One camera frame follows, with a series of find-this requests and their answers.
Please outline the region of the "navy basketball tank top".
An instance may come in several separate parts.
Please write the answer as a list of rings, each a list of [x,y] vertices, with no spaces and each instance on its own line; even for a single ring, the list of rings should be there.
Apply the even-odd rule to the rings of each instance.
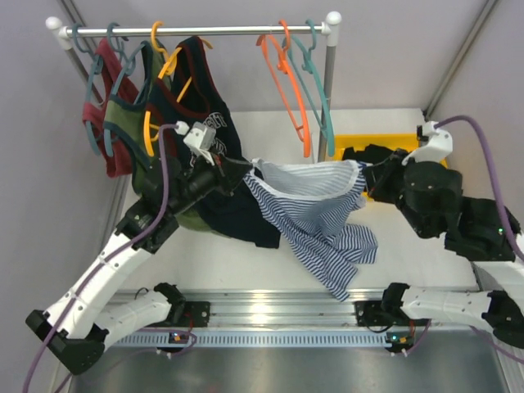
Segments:
[[[204,43],[197,36],[177,45],[177,66],[168,87],[157,80],[146,105],[155,125],[183,121],[200,122],[216,131],[212,149],[227,158],[241,160],[242,145],[230,111],[219,95],[208,67]],[[260,211],[258,202],[245,183],[232,196],[212,192],[193,208],[210,229],[267,249],[277,249],[280,232]]]

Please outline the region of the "black folded garment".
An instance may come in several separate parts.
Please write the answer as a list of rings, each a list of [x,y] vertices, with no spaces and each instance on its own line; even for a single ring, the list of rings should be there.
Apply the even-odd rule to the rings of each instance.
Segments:
[[[392,150],[388,147],[369,144],[364,149],[358,150],[355,147],[347,147],[342,154],[342,160],[355,160],[371,165],[380,164],[388,160],[395,153],[403,153],[403,149]]]

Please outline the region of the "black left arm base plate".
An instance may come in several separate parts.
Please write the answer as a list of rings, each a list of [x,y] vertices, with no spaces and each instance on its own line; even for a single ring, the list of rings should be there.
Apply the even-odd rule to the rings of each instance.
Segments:
[[[206,328],[210,321],[210,302],[187,301],[168,313],[160,325],[167,328]]]

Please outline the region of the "teal hanger under maroon top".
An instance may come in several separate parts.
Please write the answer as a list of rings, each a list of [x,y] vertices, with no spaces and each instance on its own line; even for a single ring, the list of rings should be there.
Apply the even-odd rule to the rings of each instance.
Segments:
[[[95,128],[93,127],[93,121],[89,118],[91,109],[93,108],[93,98],[95,98],[96,103],[103,103],[102,98],[97,92],[95,87],[95,78],[101,74],[103,67],[103,60],[97,55],[88,44],[83,45],[80,41],[82,37],[79,34],[79,29],[82,27],[80,23],[74,23],[72,27],[72,39],[76,48],[82,52],[88,54],[92,64],[88,72],[88,78],[86,83],[86,93],[84,98],[84,107],[83,107],[83,124],[88,136],[88,142],[93,152],[99,156],[101,155],[101,150],[98,146],[99,137],[95,133]]]

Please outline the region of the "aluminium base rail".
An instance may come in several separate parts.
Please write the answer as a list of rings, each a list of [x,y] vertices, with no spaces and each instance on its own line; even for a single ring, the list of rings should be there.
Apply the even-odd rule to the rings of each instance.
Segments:
[[[112,310],[145,294],[116,294],[106,309]],[[113,346],[161,350],[198,347],[384,347],[408,353],[416,346],[409,334],[411,325],[424,328],[436,325],[467,326],[410,320],[407,327],[360,327],[355,315],[355,302],[382,301],[383,294],[367,290],[350,291],[349,295],[348,300],[340,302],[324,292],[193,291],[184,296],[186,302],[210,302],[207,327],[145,327]]]

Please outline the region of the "maroon tank top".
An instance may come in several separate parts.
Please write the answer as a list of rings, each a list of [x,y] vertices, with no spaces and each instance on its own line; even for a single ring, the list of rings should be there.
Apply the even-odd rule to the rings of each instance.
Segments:
[[[117,178],[133,172],[132,158],[128,149],[120,139],[116,139],[112,143],[113,156],[109,156],[106,153],[103,121],[108,108],[111,89],[122,70],[122,65],[115,54],[115,50],[111,48],[111,45],[106,38],[103,38],[100,41],[95,53],[103,60],[103,67],[100,76],[102,77],[105,94],[102,96],[102,104],[93,104],[89,118],[93,121],[95,133],[100,138],[98,146],[101,150],[101,155],[106,162],[106,174],[109,178]]]

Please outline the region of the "yellow plastic hanger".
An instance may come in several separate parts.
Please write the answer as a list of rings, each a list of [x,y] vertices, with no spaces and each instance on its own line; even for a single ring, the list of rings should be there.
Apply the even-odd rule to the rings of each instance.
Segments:
[[[164,61],[163,66],[160,68],[157,76],[152,80],[151,86],[148,91],[147,100],[150,101],[151,93],[155,86],[155,82],[160,81],[164,82],[166,76],[171,76],[174,74],[177,64],[178,64],[178,54],[181,52],[180,48],[175,49],[173,52],[169,53],[167,49],[159,44],[157,39],[158,29],[164,25],[164,22],[157,20],[153,23],[151,27],[151,45],[153,49],[161,54],[162,60]],[[156,133],[155,135],[151,134],[152,130],[158,131],[160,126],[151,122],[151,110],[146,108],[144,115],[144,123],[142,127],[142,135],[144,146],[146,148],[147,154],[150,157],[155,155],[153,142],[156,142],[159,139],[160,134]]]

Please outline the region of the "silver white clothes rack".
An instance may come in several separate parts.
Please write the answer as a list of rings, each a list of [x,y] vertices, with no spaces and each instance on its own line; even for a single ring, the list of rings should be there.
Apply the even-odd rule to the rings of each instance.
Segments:
[[[169,53],[186,38],[197,36],[210,49],[209,37],[220,35],[254,35],[256,46],[260,49],[264,61],[274,79],[286,75],[291,84],[297,103],[297,109],[289,111],[292,127],[302,144],[304,157],[311,157],[314,146],[319,146],[319,156],[330,156],[335,151],[330,115],[329,90],[332,82],[332,68],[338,41],[341,15],[336,11],[327,14],[320,25],[307,20],[303,25],[290,26],[280,20],[275,26],[232,26],[232,27],[182,27],[158,29],[159,44]],[[72,39],[72,26],[65,27],[56,17],[46,21],[47,28],[53,33],[58,43],[67,52],[80,52]],[[88,44],[95,52],[98,44],[106,38],[107,27],[89,29],[81,27],[79,34],[83,45]],[[124,49],[129,56],[141,41],[151,42],[149,28],[114,28],[116,36],[124,36]],[[138,86],[143,82],[142,57],[137,57],[136,71],[129,77]],[[178,135],[171,133],[166,143],[159,139],[153,142],[155,155],[158,157],[164,148],[170,155],[179,158],[185,165],[194,161],[194,154],[183,144]]]

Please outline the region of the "blue white striped tank top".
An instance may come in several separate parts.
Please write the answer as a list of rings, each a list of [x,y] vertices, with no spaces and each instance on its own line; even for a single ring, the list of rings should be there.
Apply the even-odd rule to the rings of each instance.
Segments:
[[[260,158],[252,164],[244,182],[263,218],[335,299],[347,300],[359,265],[374,263],[378,248],[370,228],[347,221],[365,206],[365,165],[355,160],[278,165]]]

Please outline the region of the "teal hanger under green top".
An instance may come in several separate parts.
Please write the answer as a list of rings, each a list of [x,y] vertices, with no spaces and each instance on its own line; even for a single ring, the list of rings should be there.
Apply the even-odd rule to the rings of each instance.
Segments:
[[[106,39],[111,48],[119,54],[122,70],[111,89],[103,121],[105,149],[109,156],[113,156],[112,143],[120,139],[129,150],[133,160],[148,165],[150,159],[144,147],[140,128],[144,120],[147,95],[151,86],[154,51],[151,43],[143,40],[127,56],[124,42],[128,39],[114,34],[114,28],[118,25],[116,22],[110,23],[106,32]],[[144,79],[140,85],[136,86],[129,77],[136,71],[138,56],[142,57]]]

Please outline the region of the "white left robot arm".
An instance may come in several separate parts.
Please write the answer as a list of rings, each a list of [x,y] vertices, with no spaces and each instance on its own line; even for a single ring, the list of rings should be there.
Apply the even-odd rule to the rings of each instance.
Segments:
[[[186,299],[166,282],[112,310],[106,305],[127,277],[147,262],[178,229],[178,217],[212,192],[230,197],[252,169],[246,160],[212,155],[183,169],[173,157],[156,159],[142,195],[117,224],[93,264],[46,310],[33,310],[26,325],[74,376],[89,370],[117,341],[150,326],[176,327]]]

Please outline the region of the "yellow plastic tray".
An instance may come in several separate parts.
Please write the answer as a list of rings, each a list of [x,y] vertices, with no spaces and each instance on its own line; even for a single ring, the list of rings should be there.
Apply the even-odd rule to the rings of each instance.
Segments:
[[[357,192],[366,192],[366,182],[362,169],[371,164],[342,160],[347,147],[364,149],[369,144],[388,147],[392,150],[403,149],[408,153],[422,144],[414,133],[393,133],[376,135],[339,135],[335,137],[336,185],[352,187]],[[404,184],[395,204],[412,206],[415,210],[437,210],[450,206],[455,198],[453,175],[440,163],[424,161],[409,162],[405,166]]]

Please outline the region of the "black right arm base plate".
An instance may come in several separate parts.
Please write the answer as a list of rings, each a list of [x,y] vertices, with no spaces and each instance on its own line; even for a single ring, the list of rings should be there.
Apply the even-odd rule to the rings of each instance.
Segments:
[[[380,300],[362,300],[355,302],[357,324],[366,328],[407,327],[410,318],[398,307],[388,307]]]

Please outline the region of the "green tank top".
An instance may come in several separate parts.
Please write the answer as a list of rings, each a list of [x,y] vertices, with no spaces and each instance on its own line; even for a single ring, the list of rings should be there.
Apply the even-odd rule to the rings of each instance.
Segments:
[[[136,87],[129,79],[130,69],[136,56],[142,56],[144,80]],[[130,59],[116,73],[116,81],[110,90],[106,113],[103,120],[103,141],[106,148],[116,148],[118,142],[124,144],[132,165],[132,188],[141,195],[146,172],[153,160],[147,153],[143,138],[143,124],[150,95],[157,82],[162,87],[170,88],[170,75],[160,79],[158,74],[164,67],[163,56],[150,42],[142,41],[133,51]]]

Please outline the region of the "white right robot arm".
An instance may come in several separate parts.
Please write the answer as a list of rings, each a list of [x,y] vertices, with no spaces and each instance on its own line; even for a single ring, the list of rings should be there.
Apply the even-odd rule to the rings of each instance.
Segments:
[[[523,347],[523,258],[521,226],[503,208],[505,228],[494,200],[463,195],[463,176],[442,164],[409,159],[395,151],[363,170],[368,195],[394,205],[422,239],[444,238],[444,248],[488,273],[490,291],[442,291],[393,282],[377,306],[389,324],[438,321],[467,325],[505,344]]]

